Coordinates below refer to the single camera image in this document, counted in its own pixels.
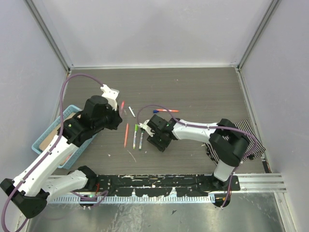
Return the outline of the pink highlighter pen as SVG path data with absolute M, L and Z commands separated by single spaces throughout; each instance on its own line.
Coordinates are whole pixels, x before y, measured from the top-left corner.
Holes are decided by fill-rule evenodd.
M 124 105 L 125 105 L 125 101 L 122 101 L 122 103 L 121 103 L 121 105 L 120 105 L 120 109 L 119 109 L 119 115 L 120 115 L 120 116 L 123 114 Z

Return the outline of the white marker green end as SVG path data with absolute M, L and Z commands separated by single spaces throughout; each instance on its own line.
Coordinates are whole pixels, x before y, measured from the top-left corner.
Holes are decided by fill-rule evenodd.
M 141 151 L 142 149 L 143 135 L 144 135 L 144 131 L 142 130 L 140 134 L 139 151 Z

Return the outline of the orange slim pen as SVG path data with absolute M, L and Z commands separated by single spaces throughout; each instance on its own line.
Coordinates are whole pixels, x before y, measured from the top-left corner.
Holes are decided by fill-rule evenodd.
M 129 123 L 126 124 L 126 131 L 125 131 L 125 138 L 124 138 L 124 148 L 126 148 L 126 145 L 127 145 L 128 132 L 129 132 Z

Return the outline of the white marker lime end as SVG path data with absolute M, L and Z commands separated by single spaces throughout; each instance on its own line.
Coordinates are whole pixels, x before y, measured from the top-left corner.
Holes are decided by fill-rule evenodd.
M 133 137 L 133 145 L 132 145 L 133 149 L 136 148 L 137 132 L 138 132 L 138 125 L 135 124 L 135 127 L 134 127 L 134 137 Z

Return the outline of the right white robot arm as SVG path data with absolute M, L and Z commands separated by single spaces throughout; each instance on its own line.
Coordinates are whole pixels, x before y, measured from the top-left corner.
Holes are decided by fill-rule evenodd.
M 249 144 L 249 133 L 238 129 L 230 120 L 218 123 L 194 123 L 179 118 L 169 121 L 152 116 L 139 124 L 149 137 L 147 141 L 164 152 L 172 140 L 192 140 L 209 144 L 218 156 L 218 164 L 212 174 L 212 184 L 216 190 L 229 186 L 229 178 L 240 165 Z

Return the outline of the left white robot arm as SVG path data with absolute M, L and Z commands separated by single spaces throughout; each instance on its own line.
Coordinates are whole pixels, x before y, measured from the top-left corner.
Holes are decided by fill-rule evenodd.
M 87 166 L 48 181 L 49 176 L 68 156 L 103 129 L 116 130 L 122 119 L 115 94 L 94 95 L 84 109 L 64 121 L 47 148 L 14 179 L 4 179 L 0 187 L 27 219 L 36 217 L 53 199 L 73 190 L 93 191 L 97 175 Z

